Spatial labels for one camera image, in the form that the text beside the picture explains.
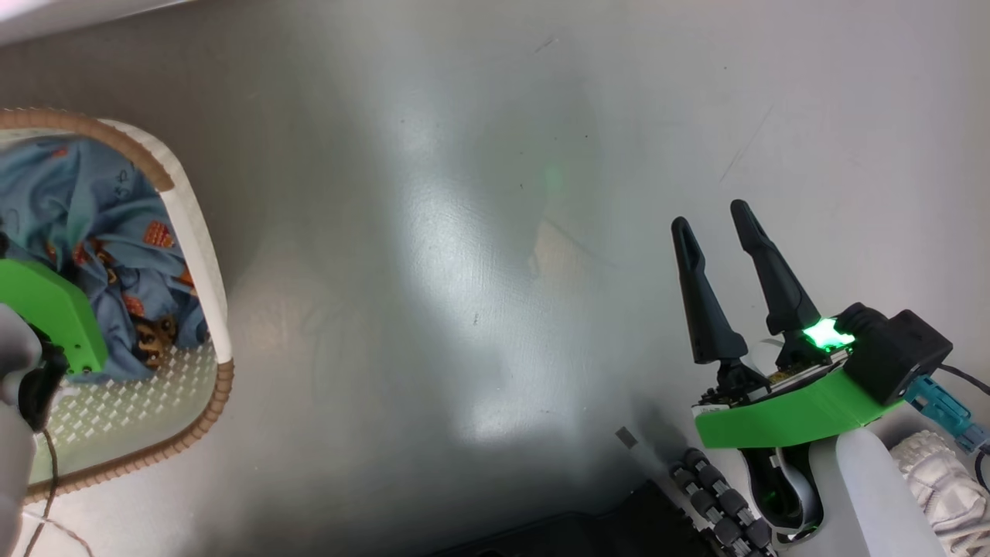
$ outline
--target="gray table surface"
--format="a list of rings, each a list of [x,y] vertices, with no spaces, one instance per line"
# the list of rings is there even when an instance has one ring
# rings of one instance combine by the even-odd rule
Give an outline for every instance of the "gray table surface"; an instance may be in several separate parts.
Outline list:
[[[0,106],[126,121],[184,162],[238,362],[205,440],[52,516],[99,557],[414,556],[606,509],[646,466],[614,432],[666,457],[714,383],[675,216],[766,336],[735,197],[824,312],[911,307],[987,378],[988,16],[203,0],[0,50]],[[36,555],[81,553],[50,531]]]

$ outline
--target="white cable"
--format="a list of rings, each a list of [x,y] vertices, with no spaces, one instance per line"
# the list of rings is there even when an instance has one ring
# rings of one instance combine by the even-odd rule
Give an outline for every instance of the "white cable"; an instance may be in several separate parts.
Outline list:
[[[73,532],[72,530],[66,528],[65,526],[62,526],[61,524],[59,524],[55,520],[52,520],[51,518],[45,518],[45,517],[41,516],[40,514],[35,514],[35,513],[31,512],[31,511],[27,510],[27,509],[22,510],[21,511],[21,514],[23,516],[26,516],[27,518],[32,518],[32,519],[34,519],[34,520],[36,520],[38,522],[43,522],[45,524],[48,524],[50,526],[53,526],[57,530],[60,530],[62,533],[64,533],[68,537],[70,537],[70,538],[74,539],[75,541],[79,542],[79,545],[81,545],[82,548],[86,551],[86,555],[88,555],[89,557],[94,557],[93,550],[89,547],[89,544],[86,543],[86,540],[84,540],[81,537],[79,537],[79,534]]]

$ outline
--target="white knitted fabric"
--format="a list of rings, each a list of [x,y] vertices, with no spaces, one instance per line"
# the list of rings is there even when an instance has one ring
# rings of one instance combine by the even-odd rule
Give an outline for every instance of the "white knitted fabric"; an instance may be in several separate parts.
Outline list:
[[[990,496],[945,440],[915,433],[890,451],[949,557],[990,557]]]

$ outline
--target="brown cable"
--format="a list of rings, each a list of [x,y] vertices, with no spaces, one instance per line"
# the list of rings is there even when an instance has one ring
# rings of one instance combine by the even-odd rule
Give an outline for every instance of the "brown cable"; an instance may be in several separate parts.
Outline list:
[[[49,513],[51,513],[51,504],[55,501],[55,490],[58,489],[58,458],[55,456],[55,445],[51,442],[51,434],[48,429],[42,431],[45,436],[45,440],[49,444],[49,454],[51,455],[51,482],[49,489],[49,498],[45,501],[45,512],[42,513],[42,521],[38,523],[38,527],[35,528],[35,535],[31,536],[31,541],[28,542],[28,548],[24,550],[24,557],[29,557],[31,552],[35,550],[35,544],[38,543],[38,538],[42,536],[42,530],[45,529],[45,523],[49,519]]]

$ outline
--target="white plastic basket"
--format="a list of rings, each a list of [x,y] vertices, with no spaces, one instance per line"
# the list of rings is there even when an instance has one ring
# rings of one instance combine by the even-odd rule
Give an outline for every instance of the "white plastic basket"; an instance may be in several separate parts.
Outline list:
[[[133,126],[53,110],[0,111],[0,145],[45,136],[83,136],[126,157],[161,195],[203,306],[210,342],[171,357],[147,381],[80,386],[56,406],[49,433],[58,457],[59,494],[105,482],[189,448],[217,421],[230,396],[234,361],[227,299],[213,242],[189,178],[161,141]],[[27,502],[50,490],[42,438]]]

